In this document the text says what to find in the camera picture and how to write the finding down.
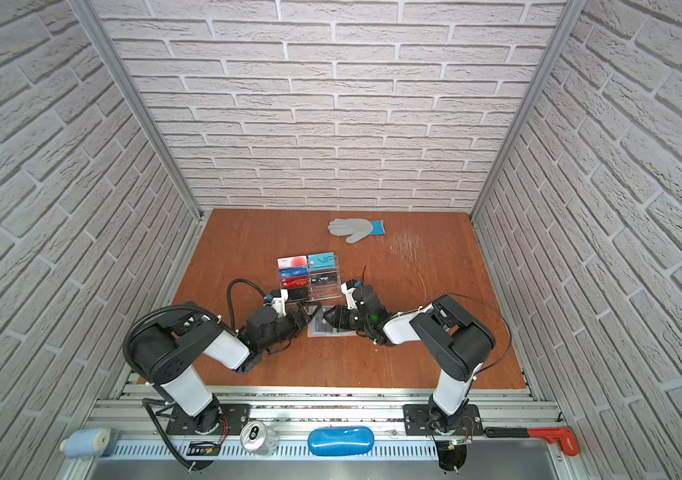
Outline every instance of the glove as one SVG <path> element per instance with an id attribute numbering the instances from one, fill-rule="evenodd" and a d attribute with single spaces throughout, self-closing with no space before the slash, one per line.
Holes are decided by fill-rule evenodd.
<path id="1" fill-rule="evenodd" d="M 347 236 L 346 243 L 354 244 L 373 232 L 373 224 L 364 218 L 336 218 L 328 225 L 335 236 Z"/>

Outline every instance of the brown wooden surface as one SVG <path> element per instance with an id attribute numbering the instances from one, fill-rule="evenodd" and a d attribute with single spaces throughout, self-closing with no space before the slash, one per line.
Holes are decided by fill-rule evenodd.
<path id="1" fill-rule="evenodd" d="M 349 245 L 328 232 L 334 218 L 384 220 L 386 234 Z M 425 305 L 444 292 L 497 306 L 467 215 L 305 210 L 214 210 L 175 303 L 192 300 L 228 322 L 226 288 L 232 279 L 251 280 L 269 292 L 279 284 L 277 258 L 325 252 L 339 258 L 342 281 L 359 280 L 367 266 L 365 283 L 373 285 L 390 312 Z M 262 299 L 243 284 L 233 287 L 232 298 L 240 328 Z M 456 299 L 493 331 L 496 348 L 489 361 L 499 358 L 509 342 L 501 321 L 477 302 Z M 343 298 L 323 303 L 343 303 Z M 244 376 L 206 356 L 195 367 L 207 385 L 434 388 L 439 377 L 437 363 L 421 342 L 388 348 L 364 338 L 308 338 L 306 333 L 288 350 L 264 355 Z M 473 388 L 525 386 L 512 351 L 483 372 Z"/>

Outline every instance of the red wrench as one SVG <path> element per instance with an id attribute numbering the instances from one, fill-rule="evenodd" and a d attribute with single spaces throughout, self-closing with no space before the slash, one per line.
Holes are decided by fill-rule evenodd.
<path id="1" fill-rule="evenodd" d="M 488 438 L 544 438 L 547 443 L 557 442 L 560 450 L 569 457 L 578 455 L 576 437 L 568 427 L 563 428 L 498 428 L 485 429 Z"/>

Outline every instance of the brick wall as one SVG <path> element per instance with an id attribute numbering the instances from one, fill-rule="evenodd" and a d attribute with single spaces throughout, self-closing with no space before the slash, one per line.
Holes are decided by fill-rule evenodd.
<path id="1" fill-rule="evenodd" d="M 682 2 L 590 0 L 476 217 L 602 478 L 682 478 Z"/>
<path id="2" fill-rule="evenodd" d="M 562 4 L 96 0 L 205 210 L 466 210 Z"/>
<path id="3" fill-rule="evenodd" d="M 0 478 L 52 478 L 191 216 L 67 2 L 0 2 Z"/>

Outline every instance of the silver can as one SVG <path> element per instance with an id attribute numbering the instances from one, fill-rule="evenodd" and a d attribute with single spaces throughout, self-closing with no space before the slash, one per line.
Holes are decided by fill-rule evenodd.
<path id="1" fill-rule="evenodd" d="M 248 422 L 240 433 L 240 445 L 246 452 L 256 455 L 272 455 L 277 451 L 278 443 L 277 432 L 258 420 Z"/>

